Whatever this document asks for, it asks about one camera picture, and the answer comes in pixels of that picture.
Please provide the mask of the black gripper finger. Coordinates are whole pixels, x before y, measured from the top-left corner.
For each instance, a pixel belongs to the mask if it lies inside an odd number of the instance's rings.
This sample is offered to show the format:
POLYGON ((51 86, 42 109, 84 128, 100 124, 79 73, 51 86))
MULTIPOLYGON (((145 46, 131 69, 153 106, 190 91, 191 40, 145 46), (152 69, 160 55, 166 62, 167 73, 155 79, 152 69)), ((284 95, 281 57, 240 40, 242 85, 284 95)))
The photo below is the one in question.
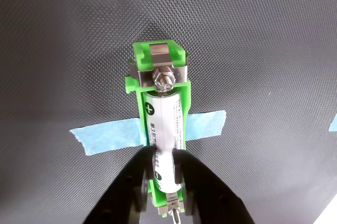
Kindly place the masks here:
POLYGON ((182 185, 185 214, 193 223, 253 223, 243 201, 205 164, 174 149, 174 178, 182 185))
POLYGON ((154 179, 154 146, 141 148, 101 196, 84 223, 139 223, 154 179))

